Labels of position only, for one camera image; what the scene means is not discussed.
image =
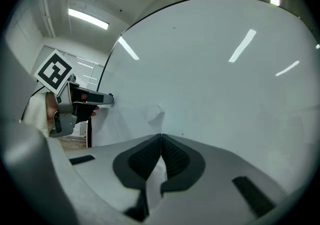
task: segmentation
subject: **black strip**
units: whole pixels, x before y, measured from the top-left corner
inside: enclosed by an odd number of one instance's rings
[[[88,148],[92,147],[92,124],[91,124],[91,116],[88,119],[88,127],[86,132],[86,145]]]
[[[37,92],[39,92],[39,91],[40,91],[41,89],[43,89],[43,88],[45,88],[45,86],[42,86],[40,89],[36,90],[36,91],[31,95],[31,97],[34,96]],[[26,109],[27,109],[28,105],[29,105],[29,103],[28,103],[27,106],[24,108],[24,111],[23,111],[21,120],[23,120],[24,117],[25,117],[25,113],[26,113]]]
[[[89,92],[87,101],[92,102],[92,103],[103,103],[104,96],[102,94],[96,94],[96,93]]]
[[[96,88],[96,91],[97,91],[97,92],[99,92],[100,83],[101,83],[102,77],[103,77],[103,75],[104,75],[104,73],[105,73],[105,69],[106,69],[106,66],[107,66],[107,64],[108,64],[108,61],[110,60],[110,57],[111,57],[111,55],[112,55],[113,52],[114,52],[114,49],[115,49],[115,47],[116,47],[116,45],[117,45],[117,43],[118,43],[118,41],[119,41],[119,38],[121,37],[121,35],[122,35],[123,33],[120,34],[120,36],[118,37],[118,39],[117,39],[116,42],[114,43],[114,46],[112,47],[112,50],[111,50],[111,52],[110,52],[110,55],[109,55],[108,59],[106,60],[106,63],[105,63],[105,65],[104,65],[104,67],[103,67],[103,70],[102,70],[102,73],[101,73],[101,76],[100,76],[100,80],[99,80],[98,86],[97,86],[97,88]]]
[[[75,157],[75,158],[70,158],[69,161],[71,163],[71,165],[79,165],[91,160],[94,160],[95,158],[92,155],[84,155],[84,156],[79,156],[79,157]]]
[[[275,204],[247,177],[232,180],[257,217],[261,217],[275,208]]]
[[[205,159],[198,151],[166,134],[162,134],[161,156],[168,177],[161,184],[161,194],[189,189],[200,179],[206,168]]]

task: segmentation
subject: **curved white wall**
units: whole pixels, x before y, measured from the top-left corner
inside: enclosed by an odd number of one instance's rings
[[[99,89],[116,108],[159,105],[159,133],[230,150],[288,193],[306,181],[318,150],[320,54],[300,19],[258,0],[190,0],[122,37],[139,60],[117,43]]]

